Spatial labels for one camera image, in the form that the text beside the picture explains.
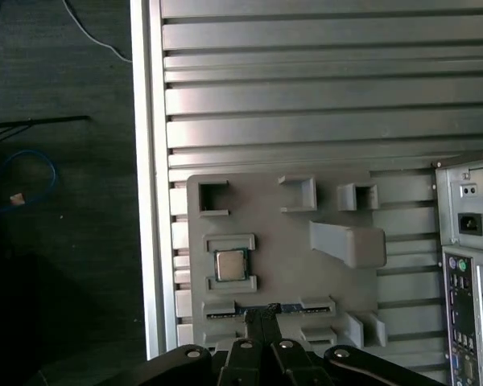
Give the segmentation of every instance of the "floor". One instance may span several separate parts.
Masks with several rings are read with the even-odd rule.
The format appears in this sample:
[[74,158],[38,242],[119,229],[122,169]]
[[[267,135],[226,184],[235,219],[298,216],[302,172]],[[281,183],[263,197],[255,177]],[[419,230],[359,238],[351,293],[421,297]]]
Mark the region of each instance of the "floor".
[[[72,4],[92,34],[131,56],[128,0]],[[60,176],[43,202],[0,216],[8,253],[35,257],[43,368],[29,386],[91,385],[145,358],[132,92],[131,66],[88,41],[60,0],[2,2],[0,121],[91,117],[0,143],[0,163],[40,150]],[[19,159],[0,199],[28,198],[47,178],[40,160]]]

